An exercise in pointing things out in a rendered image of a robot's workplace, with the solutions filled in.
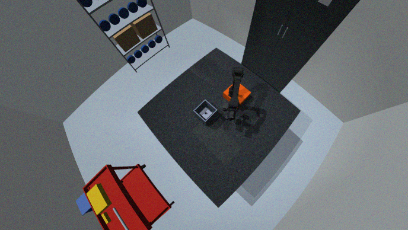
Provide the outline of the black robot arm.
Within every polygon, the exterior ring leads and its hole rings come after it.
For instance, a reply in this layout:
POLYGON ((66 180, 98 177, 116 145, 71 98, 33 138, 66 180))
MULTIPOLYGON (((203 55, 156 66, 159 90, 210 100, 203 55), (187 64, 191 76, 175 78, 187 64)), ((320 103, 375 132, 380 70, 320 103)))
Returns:
POLYGON ((238 112, 240 108, 240 102, 238 99, 238 94, 239 94, 239 87, 240 87, 240 82, 241 79, 244 75, 244 70, 243 68, 239 67, 234 67, 232 69, 232 77, 233 79, 233 85, 229 88, 228 95, 231 97, 229 103, 224 103, 223 104, 223 111, 229 111, 228 113, 228 119, 230 120, 235 120, 235 113, 238 112))

